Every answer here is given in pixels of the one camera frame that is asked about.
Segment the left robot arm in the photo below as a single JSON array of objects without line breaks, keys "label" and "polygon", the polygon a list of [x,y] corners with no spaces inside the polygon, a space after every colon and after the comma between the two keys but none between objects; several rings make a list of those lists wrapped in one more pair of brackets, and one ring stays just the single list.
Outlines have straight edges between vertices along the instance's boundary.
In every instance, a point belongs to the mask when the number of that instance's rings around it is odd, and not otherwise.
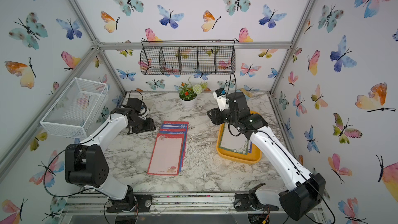
[{"label": "left robot arm", "polygon": [[129,98],[127,103],[112,110],[97,130],[77,145],[65,150],[65,180],[69,184],[94,189],[108,197],[113,213],[138,210],[133,188],[121,183],[110,172],[104,151],[125,128],[128,134],[140,134],[156,129],[143,100]]}]

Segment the red pink stationery paper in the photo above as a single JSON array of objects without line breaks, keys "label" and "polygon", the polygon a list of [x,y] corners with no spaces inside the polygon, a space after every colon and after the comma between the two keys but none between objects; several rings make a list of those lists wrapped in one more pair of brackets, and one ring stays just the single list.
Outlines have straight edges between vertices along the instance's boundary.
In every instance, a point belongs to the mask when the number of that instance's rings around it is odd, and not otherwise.
[{"label": "red pink stationery paper", "polygon": [[179,164],[179,172],[181,172],[182,167],[183,167],[183,161],[185,157],[185,152],[186,152],[186,141],[187,141],[187,133],[188,129],[187,128],[181,128],[181,127],[166,127],[166,128],[161,128],[160,133],[162,134],[172,134],[172,135],[177,135],[177,134],[183,134],[183,142],[182,142],[182,149],[180,152],[180,164]]},{"label": "red pink stationery paper", "polygon": [[164,121],[162,125],[167,126],[169,129],[171,127],[185,129],[185,133],[188,134],[189,123],[187,121]]},{"label": "red pink stationery paper", "polygon": [[183,134],[158,133],[147,174],[177,176],[181,161]]}]

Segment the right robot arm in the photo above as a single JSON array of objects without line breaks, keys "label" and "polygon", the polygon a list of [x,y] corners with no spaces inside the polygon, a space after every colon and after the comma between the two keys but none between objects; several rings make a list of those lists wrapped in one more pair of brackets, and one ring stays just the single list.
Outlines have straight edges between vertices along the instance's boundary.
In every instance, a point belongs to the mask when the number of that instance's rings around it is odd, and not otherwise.
[{"label": "right robot arm", "polygon": [[217,108],[207,112],[215,125],[227,123],[244,135],[268,158],[282,178],[285,191],[277,193],[261,186],[255,199],[262,205],[281,207],[293,220],[299,221],[323,201],[324,177],[301,165],[282,145],[260,114],[253,114],[242,92],[226,93],[223,88],[213,92]]}]

